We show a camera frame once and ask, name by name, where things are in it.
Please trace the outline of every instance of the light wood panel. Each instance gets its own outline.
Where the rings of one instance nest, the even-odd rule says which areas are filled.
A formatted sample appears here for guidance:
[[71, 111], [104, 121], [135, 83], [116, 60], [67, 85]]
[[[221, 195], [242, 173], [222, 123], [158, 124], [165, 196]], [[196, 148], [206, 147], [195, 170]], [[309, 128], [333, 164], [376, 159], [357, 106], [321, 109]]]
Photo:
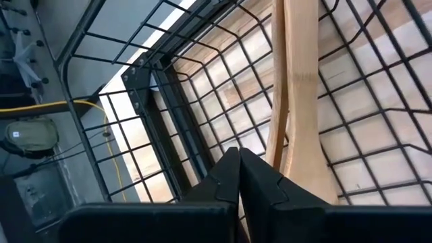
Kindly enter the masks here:
[[285, 1], [285, 20], [290, 143], [283, 174], [336, 204], [338, 196], [318, 136], [318, 2]]
[[274, 94], [271, 109], [270, 132], [265, 160], [276, 170], [281, 167], [284, 135], [288, 118], [288, 77], [285, 39], [285, 7], [283, 0], [273, 0], [271, 34], [273, 37]]

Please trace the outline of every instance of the wire mesh cage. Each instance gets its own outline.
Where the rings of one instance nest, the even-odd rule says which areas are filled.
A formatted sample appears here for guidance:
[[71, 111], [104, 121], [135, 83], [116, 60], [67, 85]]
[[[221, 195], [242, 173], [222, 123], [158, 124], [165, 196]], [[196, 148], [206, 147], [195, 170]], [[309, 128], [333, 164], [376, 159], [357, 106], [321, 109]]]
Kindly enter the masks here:
[[[112, 26], [92, 31], [104, 4], [110, 3], [90, 2], [56, 66], [106, 201], [132, 194], [178, 201], [229, 147], [265, 155], [273, 96], [270, 1], [160, 0], [130, 36], [110, 35]], [[160, 20], [167, 9], [171, 14]], [[432, 203], [431, 9], [423, 0], [320, 1], [319, 128], [341, 204]], [[143, 31], [151, 36], [136, 43]], [[88, 39], [118, 51], [83, 52]], [[87, 61], [115, 76], [92, 77], [111, 81], [97, 95], [106, 116], [91, 126], [74, 104], [91, 96], [71, 92], [71, 80], [80, 77], [70, 70]], [[106, 141], [95, 144], [90, 139], [99, 130]], [[98, 157], [104, 144], [109, 156]], [[119, 160], [130, 178], [121, 177]], [[118, 180], [104, 175], [106, 163], [115, 165]]]

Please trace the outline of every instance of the wire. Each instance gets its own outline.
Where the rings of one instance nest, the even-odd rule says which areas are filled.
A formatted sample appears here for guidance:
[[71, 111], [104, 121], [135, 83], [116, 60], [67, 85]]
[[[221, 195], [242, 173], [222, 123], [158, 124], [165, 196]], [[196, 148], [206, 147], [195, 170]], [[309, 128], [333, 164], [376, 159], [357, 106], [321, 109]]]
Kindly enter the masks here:
[[[83, 101], [83, 100], [76, 100], [76, 101], [73, 101], [73, 102], [74, 103], [79, 103], [79, 104], [90, 105], [90, 106], [93, 106], [93, 107], [101, 110], [103, 112], [103, 114], [104, 114], [103, 123], [104, 123], [104, 125], [107, 124], [108, 117], [107, 117], [107, 114], [105, 113], [105, 110], [102, 107], [100, 107], [100, 106], [98, 106], [98, 105], [96, 105], [94, 103], [91, 103], [91, 102], [88, 102], [88, 101]], [[46, 103], [46, 104], [40, 104], [40, 105], [31, 105], [31, 106], [27, 106], [27, 107], [0, 109], [0, 112], [26, 111], [26, 110], [37, 109], [37, 108], [41, 108], [41, 107], [50, 107], [50, 106], [54, 106], [54, 105], [63, 105], [63, 104], [67, 104], [66, 101], [57, 101], [57, 102], [53, 102], [53, 103]], [[108, 132], [107, 126], [104, 127], [104, 132], [105, 133]], [[107, 148], [108, 148], [109, 154], [111, 156], [114, 156], [113, 150], [112, 150], [111, 145], [110, 145], [110, 141], [108, 140], [108, 137], [105, 137], [105, 142], [107, 143]], [[115, 170], [116, 170], [116, 173], [117, 173], [117, 179], [119, 181], [120, 188], [123, 188], [122, 177], [120, 176], [120, 170], [119, 170], [119, 166], [117, 164], [117, 159], [114, 157], [111, 160], [113, 161], [114, 166], [115, 166]], [[124, 194], [124, 191], [122, 191], [121, 194], [123, 196], [123, 201], [126, 202], [127, 200], [126, 200], [126, 195]]]

